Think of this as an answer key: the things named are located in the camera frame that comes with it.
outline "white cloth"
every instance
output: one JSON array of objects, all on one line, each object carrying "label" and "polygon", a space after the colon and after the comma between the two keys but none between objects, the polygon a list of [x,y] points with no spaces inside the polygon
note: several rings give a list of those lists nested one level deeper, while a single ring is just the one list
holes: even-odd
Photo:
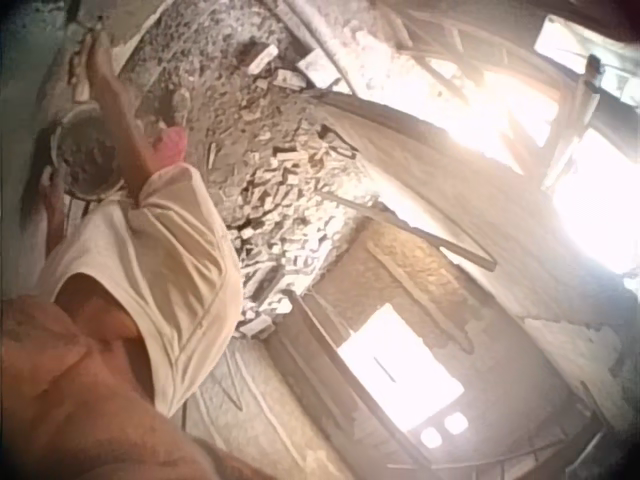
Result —
[{"label": "white cloth", "polygon": [[224,222],[198,171],[151,177],[139,206],[102,202],[49,257],[37,294],[53,301],[84,273],[129,312],[151,361],[156,409],[173,415],[227,347],[242,309],[242,276]]}]

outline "shirtless man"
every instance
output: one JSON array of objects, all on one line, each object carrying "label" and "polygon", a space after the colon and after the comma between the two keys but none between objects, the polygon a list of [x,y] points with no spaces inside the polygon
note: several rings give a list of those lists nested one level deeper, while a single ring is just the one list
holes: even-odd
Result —
[{"label": "shirtless man", "polygon": [[183,162],[184,130],[150,145],[106,35],[83,48],[127,193],[64,239],[60,179],[45,186],[50,255],[36,295],[3,303],[2,455],[26,478],[217,479],[167,417],[240,319],[238,259]]}]

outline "man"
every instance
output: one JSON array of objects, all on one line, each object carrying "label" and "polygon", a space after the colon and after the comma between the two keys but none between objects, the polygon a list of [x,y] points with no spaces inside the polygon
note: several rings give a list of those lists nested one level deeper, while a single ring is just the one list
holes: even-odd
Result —
[{"label": "man", "polygon": [[47,251],[36,297],[3,304],[3,456],[28,478],[210,479],[166,418],[211,371],[240,319],[238,259],[184,130],[152,147],[106,35],[83,49],[127,194],[64,239],[61,172],[43,185]]}]

